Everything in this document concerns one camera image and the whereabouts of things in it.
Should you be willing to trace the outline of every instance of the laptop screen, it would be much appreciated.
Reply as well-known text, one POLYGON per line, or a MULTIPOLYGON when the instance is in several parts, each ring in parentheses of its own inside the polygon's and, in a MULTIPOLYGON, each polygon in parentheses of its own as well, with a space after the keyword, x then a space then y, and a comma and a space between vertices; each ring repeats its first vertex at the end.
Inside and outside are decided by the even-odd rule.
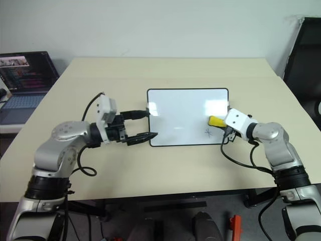
POLYGON ((49 54, 0 54, 0 77, 12 93, 48 91, 59 78, 49 54))

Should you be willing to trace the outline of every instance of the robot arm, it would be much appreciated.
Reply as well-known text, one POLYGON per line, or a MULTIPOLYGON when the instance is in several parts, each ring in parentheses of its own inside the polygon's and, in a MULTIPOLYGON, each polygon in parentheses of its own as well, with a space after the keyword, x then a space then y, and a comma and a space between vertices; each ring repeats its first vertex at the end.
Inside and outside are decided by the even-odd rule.
POLYGON ((21 198, 7 235, 12 240, 60 240, 65 217, 58 209, 65 202, 69 177, 81 150, 100 147, 111 141, 135 145, 148 141, 157 133, 128 137, 125 119, 138 119, 148 111, 134 110, 116 115, 113 99, 101 95, 97 122, 65 122, 56 126, 49 140, 35 153, 35 163, 28 188, 21 198))
POLYGON ((229 110, 224 123, 230 127, 230 135, 236 132, 245 141, 256 140, 264 145, 274 182, 288 204, 282 210, 288 237, 291 240, 321 240, 321 196, 316 186, 311 185, 283 127, 278 123, 258 123, 236 109, 229 110))

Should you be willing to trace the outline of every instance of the cable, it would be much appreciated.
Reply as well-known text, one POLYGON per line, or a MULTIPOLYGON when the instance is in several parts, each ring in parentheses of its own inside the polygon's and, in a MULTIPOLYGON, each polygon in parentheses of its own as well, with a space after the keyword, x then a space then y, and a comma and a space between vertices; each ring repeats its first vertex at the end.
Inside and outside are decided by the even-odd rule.
POLYGON ((80 241, 80 238, 79 238, 78 233, 77 233, 77 231, 76 231, 75 225, 74 225, 74 223, 72 222, 71 217, 70 217, 70 216, 68 216, 68 217, 69 217, 69 220, 70 220, 70 222, 71 222, 71 225, 72 225, 72 227, 73 227, 73 229, 74 229, 74 231, 75 231, 76 237, 77 237, 78 241, 80 241))
POLYGON ((64 226, 64 233, 62 236, 62 241, 67 240, 68 234, 68 195, 65 196, 65 226, 64 226))
POLYGON ((90 219, 90 215, 87 214, 87 218, 88 218, 88 240, 91 241, 91 219, 90 219))
POLYGON ((91 104, 92 104, 100 95, 102 95, 102 94, 104 95, 105 93, 104 93, 104 92, 100 92, 99 94, 97 94, 97 95, 88 103, 88 105, 87 105, 87 107, 86 107, 86 109, 85 109, 85 112, 84 112, 84 114, 82 115, 82 118, 81 118, 81 121, 82 121, 82 122, 85 120, 86 115, 87 115, 87 112, 88 112, 91 104))
POLYGON ((100 221, 100 233, 101 233, 102 238, 104 239, 105 236, 104 236, 104 231, 102 229, 102 222, 101 221, 100 221))
POLYGON ((90 177, 94 177, 97 175, 97 171, 92 168, 92 167, 83 167, 81 166, 81 162, 80 162, 80 157, 81 157, 81 154, 82 152, 87 148, 88 146, 84 146, 83 148, 80 149, 79 153, 78 153, 78 156, 77 156, 77 165, 78 165, 78 168, 76 168, 75 170, 72 171, 71 174, 77 172, 77 171, 81 171, 83 174, 87 175, 87 176, 90 176, 90 177), (91 170, 93 173, 89 173, 87 172, 85 169, 88 169, 88 170, 91 170))
POLYGON ((226 157, 228 160, 230 160, 231 162, 237 164, 237 165, 240 165, 242 167, 247 167, 247 168, 252 168, 252 169, 257 169, 261 172, 265 172, 265 173, 268 173, 268 174, 273 174, 273 172, 268 169, 268 168, 265 168, 265 167, 257 167, 257 166, 250 166, 250 165, 246 165, 244 163, 241 163, 241 162, 238 162, 236 160, 234 160, 233 158, 229 157, 223 150, 223 144, 224 144, 224 141, 225 141, 225 138, 226 138, 226 135, 224 135, 223 139, 222 139, 222 143, 221 143, 221 153, 223 154, 224 157, 226 157))
POLYGON ((278 195, 279 195, 279 188, 276 187, 275 194, 274 194, 273 198, 264 208, 262 208, 262 210, 260 211, 259 216, 258 216, 260 227, 269 241, 273 241, 273 240, 271 239, 271 237, 269 236, 269 234, 265 231, 265 229, 263 227, 262 214, 276 201, 278 195))
POLYGON ((251 152, 250 152, 250 161, 253 165, 253 167, 256 167, 254 161, 253 161, 253 152, 255 150, 255 148, 257 148, 259 146, 259 144, 257 142, 254 142, 254 147, 251 149, 251 152))

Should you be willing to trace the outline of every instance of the yellow object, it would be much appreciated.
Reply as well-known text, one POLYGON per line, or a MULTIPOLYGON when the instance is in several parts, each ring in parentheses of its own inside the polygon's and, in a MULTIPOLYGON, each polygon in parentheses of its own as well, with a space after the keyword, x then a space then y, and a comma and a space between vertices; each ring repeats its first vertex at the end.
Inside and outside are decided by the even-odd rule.
POLYGON ((213 127, 225 127, 226 124, 224 123, 224 121, 218 117, 215 116, 210 116, 209 119, 209 126, 213 126, 213 127))

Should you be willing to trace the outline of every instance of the white table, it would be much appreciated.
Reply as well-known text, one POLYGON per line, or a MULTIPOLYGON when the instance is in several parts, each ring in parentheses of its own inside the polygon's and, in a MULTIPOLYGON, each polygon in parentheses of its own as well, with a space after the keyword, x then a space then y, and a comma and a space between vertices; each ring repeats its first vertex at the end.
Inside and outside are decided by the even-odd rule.
POLYGON ((24 125, 0 125, 0 135, 1 134, 16 134, 18 133, 24 125))
MULTIPOLYGON (((31 175, 35 150, 59 123, 80 120, 91 98, 104 91, 118 111, 145 109, 149 88, 229 89, 230 105, 261 122, 279 122, 290 135, 310 179, 321 182, 321 133, 264 59, 76 58, 19 132, 0 166, 0 201, 18 201, 31 175)), ((87 120, 95 121, 95 107, 87 120)), ((147 119, 126 121, 129 135, 148 131, 147 119)), ((249 162, 250 145, 237 139, 226 152, 249 162)), ((263 147, 254 154, 268 166, 263 147)), ((111 143, 86 150, 82 164, 98 171, 71 176, 70 199, 134 197, 274 186, 273 178, 232 164, 218 145, 128 147, 111 143)))

